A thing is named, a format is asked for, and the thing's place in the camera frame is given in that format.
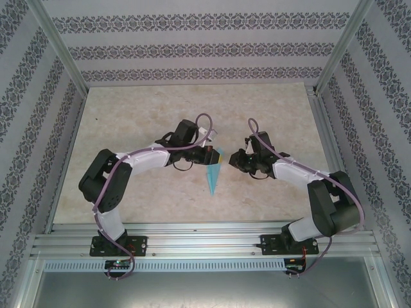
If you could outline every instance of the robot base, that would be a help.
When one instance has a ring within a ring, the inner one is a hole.
[[[130,251],[134,257],[145,257],[147,251],[146,236],[127,236],[125,232],[117,241],[122,247]],[[102,235],[94,236],[90,247],[91,257],[126,257],[127,254],[110,243]]]
[[[286,247],[281,234],[263,234],[260,243],[256,246],[261,248],[263,255],[301,255],[306,250],[306,255],[318,255],[319,247],[315,239],[306,239],[302,242],[294,242],[291,247]]]

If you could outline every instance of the black mounting plate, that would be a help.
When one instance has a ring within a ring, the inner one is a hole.
[[[302,249],[306,249],[307,255],[318,255],[319,247],[315,239],[306,239],[298,242],[289,250],[281,240],[280,234],[263,234],[260,237],[260,243],[257,247],[261,248],[263,255],[302,255]]]
[[[126,243],[123,246],[128,251],[132,252],[134,257],[145,257],[147,251],[147,237],[146,236],[127,236]],[[101,236],[94,236],[90,247],[91,257],[126,257],[127,254],[122,250],[113,249],[111,243],[101,241]]]

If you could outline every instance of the red wire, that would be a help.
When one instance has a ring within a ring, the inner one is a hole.
[[[303,267],[305,267],[305,265],[307,264],[307,249],[305,248],[305,246],[302,247],[302,259],[304,259],[304,264],[302,265]]]

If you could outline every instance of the metal panel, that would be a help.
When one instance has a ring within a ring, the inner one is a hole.
[[[101,273],[44,273],[34,307],[368,308],[378,303],[362,258],[327,258],[300,279],[280,271],[136,273],[119,282]]]

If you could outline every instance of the floor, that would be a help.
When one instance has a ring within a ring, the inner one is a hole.
[[[201,112],[213,118],[213,146],[225,153],[214,196],[205,166],[152,169],[130,179],[120,203],[124,222],[280,221],[310,214],[306,191],[281,180],[253,180],[228,165],[244,147],[253,117],[278,151],[328,170],[302,83],[105,87],[90,90],[54,222],[94,223],[78,182],[100,150],[143,148]],[[206,119],[200,124],[208,126]]]

